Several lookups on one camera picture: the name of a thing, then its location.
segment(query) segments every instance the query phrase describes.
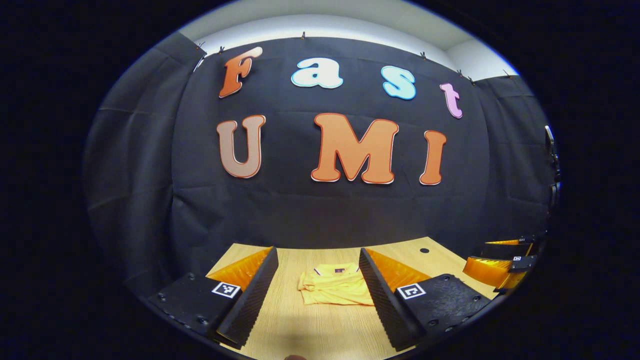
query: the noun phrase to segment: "folded shirt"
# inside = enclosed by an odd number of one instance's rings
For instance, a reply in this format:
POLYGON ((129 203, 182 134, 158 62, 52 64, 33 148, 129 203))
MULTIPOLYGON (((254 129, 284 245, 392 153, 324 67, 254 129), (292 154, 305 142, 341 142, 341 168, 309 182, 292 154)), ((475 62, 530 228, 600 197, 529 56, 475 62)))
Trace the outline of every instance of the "folded shirt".
POLYGON ((298 281, 305 305, 373 305, 367 283, 354 263, 320 264, 298 281))

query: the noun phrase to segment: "black backdrop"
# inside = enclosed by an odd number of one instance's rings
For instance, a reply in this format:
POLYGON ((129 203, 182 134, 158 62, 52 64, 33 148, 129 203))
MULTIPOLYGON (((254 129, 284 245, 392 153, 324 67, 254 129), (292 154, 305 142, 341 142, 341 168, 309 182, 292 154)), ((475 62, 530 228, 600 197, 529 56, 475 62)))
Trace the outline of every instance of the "black backdrop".
MULTIPOLYGON (((108 89, 140 54, 211 2, 14 5, 5 13, 6 80, 13 90, 7 94, 7 212, 15 230, 6 240, 8 357, 211 357, 209 348, 151 314, 106 266, 80 186, 87 119, 108 89)), ((628 357, 635 351, 628 288, 636 271, 623 254, 632 253, 637 224, 629 170, 637 122, 636 75, 627 65, 637 51, 629 39, 638 34, 638 4, 450 0, 428 6, 498 49, 527 79, 559 140, 563 196, 552 241, 518 291, 417 358, 628 357), (603 90, 613 88, 624 91, 603 90)))
MULTIPOLYGON (((179 33, 155 46, 109 92, 89 134, 92 224, 136 293, 149 296, 188 271, 206 274, 234 242, 317 249, 430 236, 465 258, 483 241, 546 227, 548 123, 520 77, 473 84, 416 54, 339 38, 248 44, 210 55, 192 72, 203 55, 179 33), (263 53, 242 89, 220 99, 225 63, 256 46, 263 53), (340 87, 291 82, 296 64, 314 57, 340 64, 340 87), (386 65, 412 72, 414 99, 384 92, 386 65), (460 119, 449 114, 444 83, 460 95, 460 119), (310 178, 321 146, 313 118, 323 112, 347 116, 358 139, 375 119, 399 124, 392 184, 310 178), (253 114, 266 117, 262 166, 238 179, 222 167, 216 126, 253 114), (435 186, 419 183, 427 130, 447 137, 435 186)), ((235 142, 246 159, 243 131, 235 142)))

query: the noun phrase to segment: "white wall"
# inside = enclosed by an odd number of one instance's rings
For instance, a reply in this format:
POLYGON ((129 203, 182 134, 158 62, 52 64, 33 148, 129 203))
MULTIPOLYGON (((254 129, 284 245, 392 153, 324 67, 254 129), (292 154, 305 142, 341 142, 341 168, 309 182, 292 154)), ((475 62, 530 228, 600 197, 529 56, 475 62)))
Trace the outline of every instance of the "white wall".
POLYGON ((405 0, 236 0, 180 29, 191 40, 232 26, 285 15, 333 15, 380 24, 447 50, 473 37, 448 20, 405 0))
POLYGON ((287 15, 247 22, 195 40, 205 42, 202 49, 208 54, 240 45, 278 38, 334 37, 375 42, 425 56, 452 70, 456 66, 444 51, 406 33, 372 22, 333 15, 287 15))
POLYGON ((499 54, 475 39, 452 47, 447 55, 464 76, 474 81, 504 76, 505 71, 509 75, 518 75, 499 54))
POLYGON ((225 50, 237 46, 278 38, 335 37, 374 42, 425 56, 452 70, 462 70, 473 80, 518 73, 497 53, 478 40, 465 41, 450 49, 441 49, 401 31, 372 22, 334 15, 286 15, 255 20, 232 26, 195 40, 207 55, 215 54, 220 46, 225 50))

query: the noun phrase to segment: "orange letter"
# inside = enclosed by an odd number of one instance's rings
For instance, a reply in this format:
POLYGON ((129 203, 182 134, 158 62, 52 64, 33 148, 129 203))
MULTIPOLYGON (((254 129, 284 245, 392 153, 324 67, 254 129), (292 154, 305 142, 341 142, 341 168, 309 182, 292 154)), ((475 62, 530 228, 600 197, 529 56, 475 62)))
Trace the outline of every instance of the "orange letter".
POLYGON ((424 138, 427 139, 427 163, 420 176, 420 184, 437 185, 442 180, 440 163, 442 162, 442 147, 447 143, 447 137, 438 131, 425 131, 424 138))
POLYGON ((242 121, 242 126, 246 129, 247 159, 244 163, 236 160, 234 150, 234 131, 237 123, 235 121, 221 122, 216 129, 220 136, 220 160, 225 170, 235 176, 244 179, 254 176, 260 170, 262 163, 262 151, 260 149, 260 128, 266 122, 262 115, 250 116, 242 121))
POLYGON ((239 76, 245 78, 249 74, 249 70, 251 70, 251 58, 257 58, 261 54, 262 48, 258 46, 227 61, 225 64, 227 74, 225 75, 225 84, 220 90, 220 99, 240 91, 242 83, 239 80, 239 76))
POLYGON ((395 122, 374 120, 360 141, 344 115, 322 113, 316 116, 314 122, 322 129, 322 142, 318 168, 311 172, 313 180, 340 179, 340 172, 335 169, 335 155, 338 154, 349 181, 356 178, 362 165, 369 158, 367 170, 362 173, 362 180, 369 184, 393 182, 391 155, 394 137, 399 129, 395 122))

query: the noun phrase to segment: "wooden table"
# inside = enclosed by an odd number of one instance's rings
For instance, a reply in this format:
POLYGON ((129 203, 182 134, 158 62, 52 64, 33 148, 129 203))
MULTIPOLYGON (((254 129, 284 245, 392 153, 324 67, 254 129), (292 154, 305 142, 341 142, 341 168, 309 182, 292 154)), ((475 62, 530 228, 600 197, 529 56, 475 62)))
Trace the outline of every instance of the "wooden table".
MULTIPOLYGON (((430 238, 369 248, 432 277, 453 274, 489 299, 496 296, 493 286, 463 274, 465 259, 430 238)), ((265 248, 235 243, 209 273, 262 249, 265 248)), ((359 247, 278 248, 278 270, 246 345, 241 350, 223 346, 258 360, 283 360, 291 354, 307 360, 386 359, 400 354, 391 347, 375 307, 302 303, 297 290, 300 274, 318 264, 358 263, 359 256, 359 247)))

